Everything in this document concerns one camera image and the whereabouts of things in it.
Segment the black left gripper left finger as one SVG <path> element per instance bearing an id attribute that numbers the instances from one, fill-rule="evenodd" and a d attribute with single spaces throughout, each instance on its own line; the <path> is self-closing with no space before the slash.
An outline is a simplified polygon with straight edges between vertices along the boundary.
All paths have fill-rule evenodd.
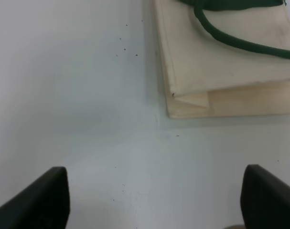
<path id="1" fill-rule="evenodd" d="M 65 167 L 52 167 L 0 207 L 0 229 L 64 229 L 70 215 Z"/>

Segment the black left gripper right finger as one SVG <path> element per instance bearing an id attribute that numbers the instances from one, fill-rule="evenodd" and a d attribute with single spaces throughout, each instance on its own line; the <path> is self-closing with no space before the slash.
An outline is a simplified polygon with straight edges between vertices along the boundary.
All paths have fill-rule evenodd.
<path id="1" fill-rule="evenodd" d="M 248 165 L 240 208 L 246 229 L 290 229 L 290 186 L 260 165 Z"/>

